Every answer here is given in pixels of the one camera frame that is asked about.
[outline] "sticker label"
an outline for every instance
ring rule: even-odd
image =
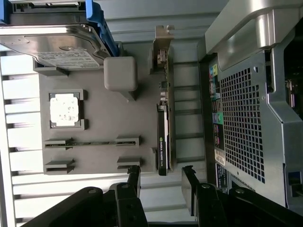
[[[99,64],[87,51],[40,52],[39,59],[64,70],[98,68]]]
[[[78,99],[73,94],[56,94],[50,100],[51,122],[57,126],[74,126],[79,120]]]
[[[225,166],[225,154],[217,149],[214,150],[214,158],[218,163]]]
[[[217,112],[212,114],[213,114],[213,123],[223,124],[223,112]]]
[[[216,180],[217,180],[217,187],[222,191],[223,193],[228,194],[228,174],[227,170],[216,163]]]

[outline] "perforated metal panel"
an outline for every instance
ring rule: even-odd
[[[226,160],[265,183],[259,86],[250,68],[221,81]]]

